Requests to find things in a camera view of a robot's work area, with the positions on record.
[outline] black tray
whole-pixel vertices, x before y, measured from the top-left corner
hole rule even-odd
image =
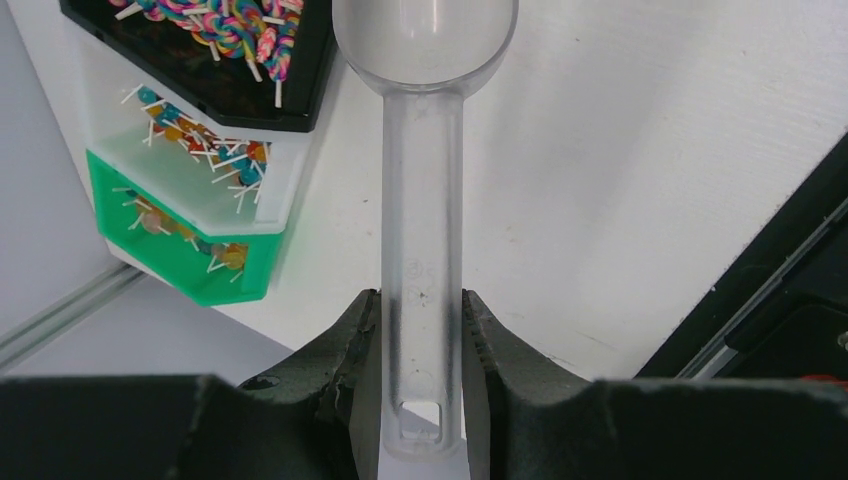
[[[258,83],[243,59],[215,63],[207,47],[170,21],[152,22],[142,14],[116,20],[120,9],[106,0],[59,3],[74,23],[221,125],[290,132],[315,128],[335,53],[330,0],[304,6],[282,109],[274,106],[276,86],[264,69]]]

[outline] gray surface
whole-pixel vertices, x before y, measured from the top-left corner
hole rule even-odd
[[[10,375],[215,373],[240,383],[291,350],[146,278]]]
[[[117,260],[0,0],[0,336]]]

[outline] white tabletop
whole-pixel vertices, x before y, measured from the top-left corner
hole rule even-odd
[[[8,2],[90,192],[58,2]],[[573,372],[630,376],[845,133],[848,4],[521,8],[466,104],[464,285]],[[293,349],[380,285],[381,102],[337,67],[271,291],[219,309]]]

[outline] lollipop stick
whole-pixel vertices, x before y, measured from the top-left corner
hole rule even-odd
[[[153,120],[150,121],[150,127],[147,130],[147,146],[153,146]]]
[[[302,5],[302,4],[301,4],[301,5],[298,5],[296,2],[287,2],[286,0],[283,0],[283,1],[282,1],[282,2],[280,2],[280,3],[282,3],[282,4],[283,4],[283,8],[286,8],[286,9],[288,9],[288,10],[291,10],[291,11],[293,11],[294,13],[298,13],[298,14],[299,14],[300,12],[302,12],[302,11],[303,11],[303,8],[301,7],[301,5]]]
[[[141,87],[143,87],[143,86],[144,86],[144,84],[139,84],[139,86],[137,86],[137,87],[135,87],[134,89],[132,89],[132,91],[129,93],[129,95],[127,95],[126,97],[124,97],[124,99],[123,99],[123,100],[121,100],[121,105],[123,105],[123,104],[125,104],[125,103],[129,102],[129,101],[130,101],[130,99],[133,97],[133,95],[135,95],[136,93],[138,93],[138,91],[139,91],[139,90],[141,90]]]
[[[231,159],[227,160],[226,162],[221,162],[221,163],[219,163],[219,164],[215,165],[214,167],[212,167],[212,170],[218,170],[218,169],[219,169],[219,168],[221,168],[221,167],[225,167],[225,166],[227,166],[227,165],[231,165],[231,164],[236,163],[236,162],[238,162],[239,160],[243,160],[243,159],[245,159],[245,158],[247,158],[247,155],[239,155],[238,157],[231,158]]]
[[[171,127],[171,128],[176,128],[177,130],[179,130],[179,131],[180,131],[180,133],[185,133],[185,132],[183,131],[183,129],[179,127],[179,125],[175,124],[174,122],[172,122],[172,121],[170,121],[170,120],[162,120],[162,123],[164,123],[165,125],[167,125],[167,126],[169,126],[169,127]]]
[[[238,149],[238,147],[240,147],[242,145],[247,145],[247,144],[244,143],[244,142],[239,142],[239,143],[233,144],[233,146],[230,147],[229,150],[227,150],[227,155],[232,155],[232,154],[236,153],[236,150]]]
[[[274,106],[283,108],[283,82],[281,80],[277,80],[277,95],[274,97]]]
[[[268,17],[268,16],[262,17],[262,20],[265,23],[273,23],[274,25],[282,25],[282,26],[286,26],[289,23],[285,20],[281,20],[281,19],[275,18],[275,17]]]
[[[247,66],[250,68],[250,71],[253,73],[253,78],[256,79],[256,82],[261,83],[262,82],[262,75],[259,74],[259,69],[256,68],[256,62],[254,62],[252,59],[248,58],[247,59]]]
[[[209,42],[209,50],[212,52],[212,59],[216,62],[220,62],[221,54],[218,53],[218,47],[215,46],[215,42]]]
[[[233,198],[238,198],[238,197],[244,198],[244,196],[247,194],[247,192],[253,190],[254,188],[256,188],[258,186],[259,186],[259,183],[257,182],[257,183],[254,183],[253,185],[249,186],[249,187],[244,187],[244,190],[233,195]]]
[[[145,106],[141,107],[141,109],[147,111],[147,110],[150,110],[153,107],[158,107],[158,106],[164,105],[166,103],[168,103],[168,101],[163,98],[162,100],[159,100],[158,102],[153,102],[150,105],[145,105]]]
[[[236,215],[241,215],[241,206],[244,205],[244,195],[239,197],[239,204],[236,207]]]
[[[254,170],[256,170],[256,173],[259,174],[259,178],[261,178],[262,180],[265,180],[265,172],[263,172],[262,169],[259,168],[259,164],[256,163],[256,160],[251,160],[250,166],[253,167]]]
[[[232,171],[232,172],[230,172],[230,173],[227,173],[227,174],[221,175],[220,177],[216,178],[215,180],[212,180],[212,183],[218,183],[218,182],[220,182],[221,180],[224,180],[225,178],[230,178],[230,177],[232,177],[233,175],[237,175],[237,174],[239,174],[239,173],[241,173],[241,172],[239,172],[238,170],[233,170],[233,171]]]
[[[139,215],[138,218],[135,219],[135,222],[133,222],[133,224],[130,225],[130,227],[127,230],[135,230],[139,226],[139,224],[141,224],[141,219],[143,217],[144,217],[143,214]]]
[[[115,20],[123,20],[127,17],[135,15],[136,13],[141,13],[142,11],[144,11],[144,9],[141,8],[141,5],[139,5],[137,3],[133,3],[129,7],[121,10],[118,13],[116,13],[115,14]]]

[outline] white wall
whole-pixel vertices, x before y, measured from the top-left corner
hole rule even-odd
[[[0,336],[116,260],[0,0]]]

